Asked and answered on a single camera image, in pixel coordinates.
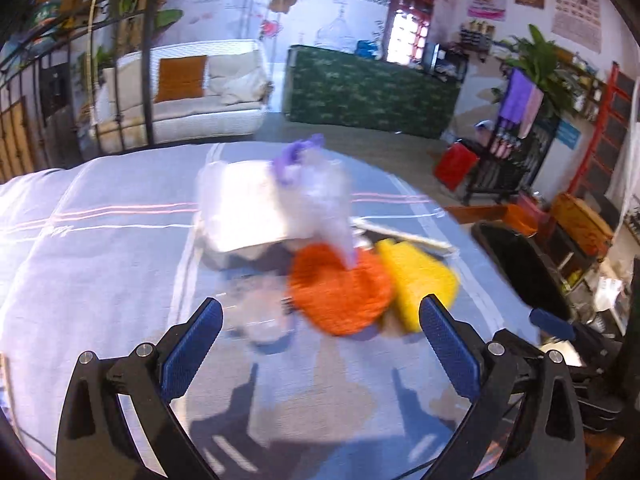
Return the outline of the yellow foam fruit net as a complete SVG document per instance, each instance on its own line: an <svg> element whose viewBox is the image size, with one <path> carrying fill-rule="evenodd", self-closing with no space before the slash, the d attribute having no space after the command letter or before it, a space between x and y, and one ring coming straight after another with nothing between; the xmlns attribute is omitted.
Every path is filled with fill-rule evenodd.
<svg viewBox="0 0 640 480"><path fill-rule="evenodd" d="M459 279L445 263L427 255L409 242L380 240L375 250L394 283L396 312L404 329L420 332L419 308L422 299L435 295L450 309L459 290Z"/></svg>

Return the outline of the orange foam fruit net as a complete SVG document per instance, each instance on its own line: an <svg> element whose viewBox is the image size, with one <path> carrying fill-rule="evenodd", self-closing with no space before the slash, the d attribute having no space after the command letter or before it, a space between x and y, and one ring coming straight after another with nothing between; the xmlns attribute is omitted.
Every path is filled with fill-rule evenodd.
<svg viewBox="0 0 640 480"><path fill-rule="evenodd" d="M294 306L319 330L350 336L372 325L395 298L394 284L382 260L370 250L356 250L348 268L327 244L296 252L288 272Z"/></svg>

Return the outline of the purple tissue pack bag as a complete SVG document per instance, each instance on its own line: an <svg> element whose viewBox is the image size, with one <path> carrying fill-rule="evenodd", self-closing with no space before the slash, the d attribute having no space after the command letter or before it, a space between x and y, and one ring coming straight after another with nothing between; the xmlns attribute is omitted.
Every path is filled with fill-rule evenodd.
<svg viewBox="0 0 640 480"><path fill-rule="evenodd" d="M339 160L324 154L323 147L320 133L286 144L271 162L271 171L288 238L326 243L350 269L357 256L349 176Z"/></svg>

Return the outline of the white face mask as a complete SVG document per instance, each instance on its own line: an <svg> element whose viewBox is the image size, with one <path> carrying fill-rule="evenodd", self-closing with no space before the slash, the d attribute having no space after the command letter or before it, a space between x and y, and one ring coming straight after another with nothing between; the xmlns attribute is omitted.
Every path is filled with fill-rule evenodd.
<svg viewBox="0 0 640 480"><path fill-rule="evenodd" d="M292 234L268 160L206 164L198 173L198 216L198 230L217 254L269 246Z"/></svg>

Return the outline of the dark brown trash bin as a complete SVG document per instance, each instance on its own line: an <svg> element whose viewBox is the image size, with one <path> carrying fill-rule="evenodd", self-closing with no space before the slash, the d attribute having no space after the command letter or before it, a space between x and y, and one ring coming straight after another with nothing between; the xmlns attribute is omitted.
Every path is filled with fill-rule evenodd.
<svg viewBox="0 0 640 480"><path fill-rule="evenodd" d="M474 223L471 234L524 304L564 321L572 318L559 271L529 237L495 221Z"/></svg>

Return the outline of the orange plastic bucket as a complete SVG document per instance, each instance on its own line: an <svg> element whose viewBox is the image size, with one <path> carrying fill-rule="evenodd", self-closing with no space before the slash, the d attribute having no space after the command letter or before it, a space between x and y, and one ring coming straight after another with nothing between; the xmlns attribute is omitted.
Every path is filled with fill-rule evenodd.
<svg viewBox="0 0 640 480"><path fill-rule="evenodd" d="M510 229L531 237L538 232L538 221L532 217L525 209L515 204L507 204L506 212L502 217L502 222Z"/></svg>

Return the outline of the black iron rack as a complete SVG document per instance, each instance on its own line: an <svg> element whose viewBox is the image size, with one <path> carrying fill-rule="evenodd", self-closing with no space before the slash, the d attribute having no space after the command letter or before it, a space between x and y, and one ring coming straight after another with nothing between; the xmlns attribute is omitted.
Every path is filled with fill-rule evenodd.
<svg viewBox="0 0 640 480"><path fill-rule="evenodd" d="M523 139L519 125L502 117L475 125L474 138L459 138L478 161L466 178L462 204L492 196L497 203L530 188L546 159L560 124L557 114L539 113Z"/></svg>

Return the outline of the red bag on floor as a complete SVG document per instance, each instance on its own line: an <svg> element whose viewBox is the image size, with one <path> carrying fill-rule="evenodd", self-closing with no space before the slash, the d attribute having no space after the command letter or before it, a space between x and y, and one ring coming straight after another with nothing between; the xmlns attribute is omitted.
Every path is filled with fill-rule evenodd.
<svg viewBox="0 0 640 480"><path fill-rule="evenodd" d="M454 192L480 160L462 141L447 148L434 169L434 176L450 192Z"/></svg>

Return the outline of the white paper wrapper strip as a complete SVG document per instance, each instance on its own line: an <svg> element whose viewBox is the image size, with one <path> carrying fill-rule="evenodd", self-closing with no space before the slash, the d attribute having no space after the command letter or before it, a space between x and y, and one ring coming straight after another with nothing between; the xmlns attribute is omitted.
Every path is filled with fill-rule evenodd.
<svg viewBox="0 0 640 480"><path fill-rule="evenodd" d="M442 254L452 255L458 251L456 246L451 245L448 242L444 242L443 240L435 240L434 238L395 230L388 226L380 226L379 224L369 222L368 220L360 217L350 218L350 224L356 229L387 237L398 238L398 240L404 240L405 242L420 244L424 247L433 249L435 252L441 252Z"/></svg>

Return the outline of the pink towel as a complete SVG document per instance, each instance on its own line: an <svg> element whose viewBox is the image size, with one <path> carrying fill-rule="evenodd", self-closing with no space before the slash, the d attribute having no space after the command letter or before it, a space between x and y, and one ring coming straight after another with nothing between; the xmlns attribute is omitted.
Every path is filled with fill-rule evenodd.
<svg viewBox="0 0 640 480"><path fill-rule="evenodd" d="M529 93L526 101L520 128L518 129L518 138L524 140L528 136L530 129L533 127L534 121L540 110L542 101L544 100L544 92L538 87L534 87Z"/></svg>

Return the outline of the purple towel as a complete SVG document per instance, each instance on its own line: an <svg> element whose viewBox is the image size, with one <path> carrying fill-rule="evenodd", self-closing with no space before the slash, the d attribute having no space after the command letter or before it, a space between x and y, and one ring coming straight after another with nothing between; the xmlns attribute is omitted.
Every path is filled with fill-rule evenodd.
<svg viewBox="0 0 640 480"><path fill-rule="evenodd" d="M528 77L518 68L514 68L500 105L499 117L513 125L519 124L534 89L535 85Z"/></svg>

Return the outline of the potted green plant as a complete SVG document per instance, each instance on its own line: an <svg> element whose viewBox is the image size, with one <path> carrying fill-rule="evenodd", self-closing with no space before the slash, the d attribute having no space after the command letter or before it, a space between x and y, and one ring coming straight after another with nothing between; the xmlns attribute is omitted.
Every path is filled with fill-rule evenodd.
<svg viewBox="0 0 640 480"><path fill-rule="evenodd" d="M555 43L544 38L536 25L529 24L528 33L528 37L512 35L494 42L506 51L502 65L526 76L544 95L550 113L576 116L577 78L561 64Z"/></svg>

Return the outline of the red phone booth cabinet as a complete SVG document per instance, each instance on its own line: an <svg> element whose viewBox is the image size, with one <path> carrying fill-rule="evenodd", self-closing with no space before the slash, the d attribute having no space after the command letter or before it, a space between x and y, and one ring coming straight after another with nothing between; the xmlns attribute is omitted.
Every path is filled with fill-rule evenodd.
<svg viewBox="0 0 640 480"><path fill-rule="evenodd" d="M390 0L383 35L383 58L403 66L420 64L435 0Z"/></svg>

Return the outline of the white wicker swing sofa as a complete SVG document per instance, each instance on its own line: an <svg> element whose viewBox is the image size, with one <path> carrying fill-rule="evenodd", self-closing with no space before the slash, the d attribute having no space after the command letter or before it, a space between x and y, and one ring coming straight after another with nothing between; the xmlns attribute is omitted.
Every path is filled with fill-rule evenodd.
<svg viewBox="0 0 640 480"><path fill-rule="evenodd" d="M104 154L222 136L251 136L272 91L258 40L206 40L150 51L151 116L144 114L143 60L129 53L103 71L93 141Z"/></svg>

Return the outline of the brown square cushion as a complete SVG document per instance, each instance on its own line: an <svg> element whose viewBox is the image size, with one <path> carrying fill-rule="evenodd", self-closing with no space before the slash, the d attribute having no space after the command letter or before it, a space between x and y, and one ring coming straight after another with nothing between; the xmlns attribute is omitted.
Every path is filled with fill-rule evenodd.
<svg viewBox="0 0 640 480"><path fill-rule="evenodd" d="M204 96L206 55L162 58L158 66L155 103Z"/></svg>

